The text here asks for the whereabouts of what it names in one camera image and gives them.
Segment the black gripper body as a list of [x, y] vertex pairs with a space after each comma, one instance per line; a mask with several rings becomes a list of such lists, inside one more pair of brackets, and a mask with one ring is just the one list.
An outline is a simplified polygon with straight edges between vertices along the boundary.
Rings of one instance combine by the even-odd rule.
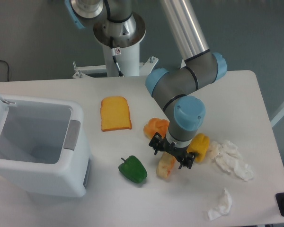
[[185, 159], [187, 156], [186, 147], [177, 148], [175, 143], [169, 143], [166, 138], [163, 139], [163, 151], [171, 154], [176, 159]]

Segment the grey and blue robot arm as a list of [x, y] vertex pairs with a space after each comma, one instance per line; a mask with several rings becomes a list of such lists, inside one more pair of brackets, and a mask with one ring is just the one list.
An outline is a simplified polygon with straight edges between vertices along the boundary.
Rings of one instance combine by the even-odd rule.
[[77, 28], [93, 26], [105, 59], [103, 66], [75, 67], [75, 71], [78, 74], [105, 71], [108, 77], [146, 75], [148, 92], [169, 119], [166, 135], [155, 133], [149, 145], [155, 152], [165, 151], [180, 166], [190, 168], [197, 153], [187, 148], [205, 116], [203, 102], [191, 94], [227, 72], [223, 56], [210, 51], [190, 1], [161, 1], [184, 62], [173, 73], [155, 69], [151, 62], [140, 63], [140, 42], [146, 26], [142, 17], [133, 12], [131, 1], [67, 0], [65, 5]]

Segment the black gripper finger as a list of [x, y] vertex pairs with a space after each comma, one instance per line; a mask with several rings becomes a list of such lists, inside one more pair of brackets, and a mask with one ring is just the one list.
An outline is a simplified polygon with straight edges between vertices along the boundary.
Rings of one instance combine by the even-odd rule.
[[178, 162], [180, 163], [178, 168], [181, 169], [183, 167], [186, 167], [188, 169], [191, 169], [195, 158], [196, 158], [196, 152], [189, 152], [186, 154], [182, 154], [178, 160]]
[[154, 155], [157, 155], [159, 151], [164, 152], [166, 150], [166, 139], [161, 134], [156, 132], [149, 142], [149, 146], [153, 148]]

